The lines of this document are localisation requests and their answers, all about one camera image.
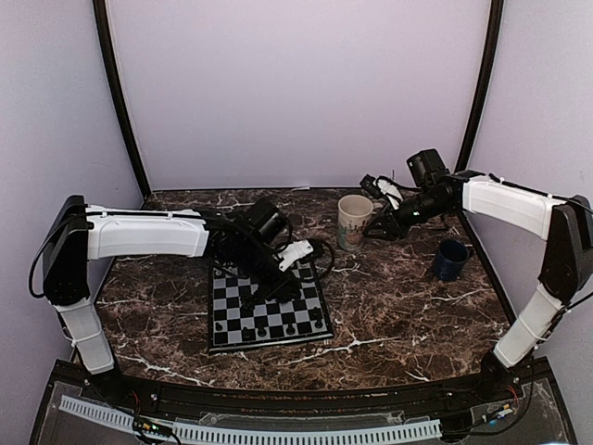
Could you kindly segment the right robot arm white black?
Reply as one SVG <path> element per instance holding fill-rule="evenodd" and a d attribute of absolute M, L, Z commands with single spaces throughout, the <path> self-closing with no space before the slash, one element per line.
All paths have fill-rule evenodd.
<path fill-rule="evenodd" d="M 540 246 L 540 260 L 528 268 L 536 273 L 533 294 L 486 353 L 473 381 L 478 400 L 494 401 L 564 315 L 585 302 L 580 293 L 592 278 L 592 206 L 586 197 L 535 190 L 493 173 L 452 172 L 434 148 L 412 155 L 407 165 L 411 186 L 384 175 L 360 180 L 365 192 L 385 203 L 364 229 L 365 237 L 404 239 L 412 227 L 456 212 L 506 225 Z"/>

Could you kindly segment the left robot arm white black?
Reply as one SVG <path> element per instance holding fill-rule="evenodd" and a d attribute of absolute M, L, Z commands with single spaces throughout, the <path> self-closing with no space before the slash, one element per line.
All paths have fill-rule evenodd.
<path fill-rule="evenodd" d="M 41 291 L 68 330 L 89 383 L 111 404 L 131 396 L 130 382 L 97 315 L 87 281 L 89 261 L 121 256 L 173 255 L 229 263 L 256 280 L 273 298 L 293 297 L 298 286 L 291 266 L 312 251 L 307 241 L 274 245 L 288 219 L 269 200 L 231 212 L 198 210 L 121 210 L 66 199 L 33 265 L 43 267 Z"/>

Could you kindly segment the black white chessboard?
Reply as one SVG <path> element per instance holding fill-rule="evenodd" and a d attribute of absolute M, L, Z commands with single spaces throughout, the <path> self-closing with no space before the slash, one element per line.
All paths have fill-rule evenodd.
<path fill-rule="evenodd" d="M 300 283 L 300 298 L 281 304 L 275 300 L 256 304 L 252 310 L 242 307 L 242 297 L 249 296 L 258 288 L 249 278 L 240 278 L 235 268 L 225 272 L 212 265 L 209 270 L 208 302 L 208 352 L 237 352 L 263 347 L 280 346 L 325 340 L 334 337 L 330 313 L 326 305 L 321 284 L 314 263 L 296 262 L 291 267 L 297 278 L 305 278 Z M 310 311 L 321 309 L 321 317 L 313 319 Z M 318 331 L 315 322 L 323 319 L 325 329 Z M 215 323 L 222 325 L 222 331 L 215 331 Z M 293 324 L 296 332 L 286 334 L 288 324 Z M 261 326 L 268 328 L 265 337 L 258 336 Z M 242 339 L 244 327 L 253 330 L 249 341 Z"/>

